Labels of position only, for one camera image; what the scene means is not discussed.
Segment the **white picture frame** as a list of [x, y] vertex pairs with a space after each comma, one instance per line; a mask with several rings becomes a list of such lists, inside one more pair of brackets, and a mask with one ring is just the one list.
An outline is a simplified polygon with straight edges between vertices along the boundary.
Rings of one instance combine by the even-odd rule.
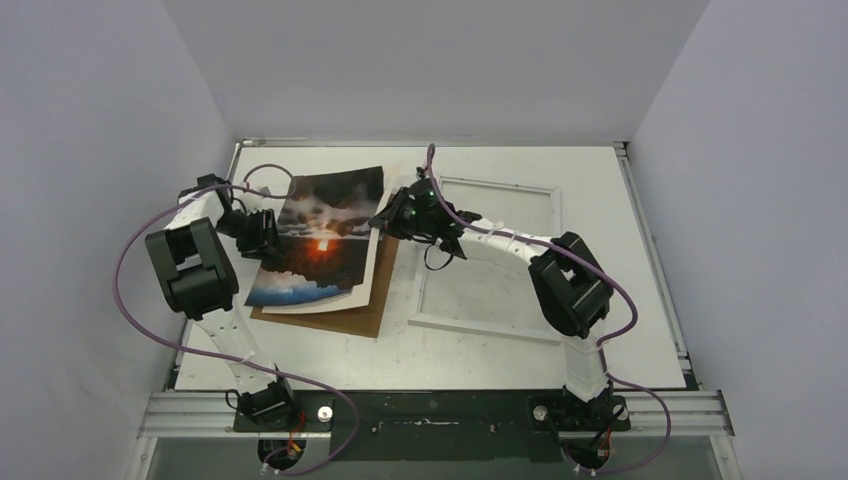
[[[555, 186], [503, 183], [444, 176], [446, 200], [486, 214], [484, 227], [515, 227], [522, 234], [563, 233], [561, 191]], [[433, 249], [419, 254], [411, 326], [558, 345], [563, 337], [544, 319], [527, 266], [526, 246], [475, 234], [466, 259], [446, 262]]]

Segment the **brown backing board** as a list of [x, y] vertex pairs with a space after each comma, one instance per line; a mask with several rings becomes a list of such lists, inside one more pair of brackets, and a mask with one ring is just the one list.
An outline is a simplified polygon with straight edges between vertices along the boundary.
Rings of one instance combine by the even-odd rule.
[[309, 314], [263, 313], [251, 310], [254, 320], [376, 339], [389, 296], [389, 287], [399, 248], [394, 238], [381, 240], [377, 248], [374, 281], [369, 303], [352, 309]]

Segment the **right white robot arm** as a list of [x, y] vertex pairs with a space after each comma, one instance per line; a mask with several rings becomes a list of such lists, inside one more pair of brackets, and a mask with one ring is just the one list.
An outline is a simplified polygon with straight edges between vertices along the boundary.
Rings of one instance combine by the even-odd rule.
[[588, 429], [604, 417], [601, 396], [610, 380], [595, 325], [609, 314], [613, 289], [579, 235], [535, 236], [457, 209], [426, 175], [400, 188], [368, 224], [399, 240], [436, 245], [450, 259], [491, 261], [526, 272], [542, 316], [566, 344], [568, 421]]

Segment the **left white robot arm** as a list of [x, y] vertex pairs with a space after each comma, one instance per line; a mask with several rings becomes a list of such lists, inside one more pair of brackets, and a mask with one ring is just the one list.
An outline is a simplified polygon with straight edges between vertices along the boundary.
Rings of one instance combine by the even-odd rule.
[[258, 427], [286, 430], [296, 422], [299, 405], [236, 305], [239, 282], [221, 242], [224, 236], [234, 239], [249, 260], [282, 259], [274, 213], [243, 203], [230, 183], [214, 174], [199, 177], [178, 200], [181, 208], [173, 219], [145, 238], [164, 299], [224, 356], [236, 380], [236, 411]]

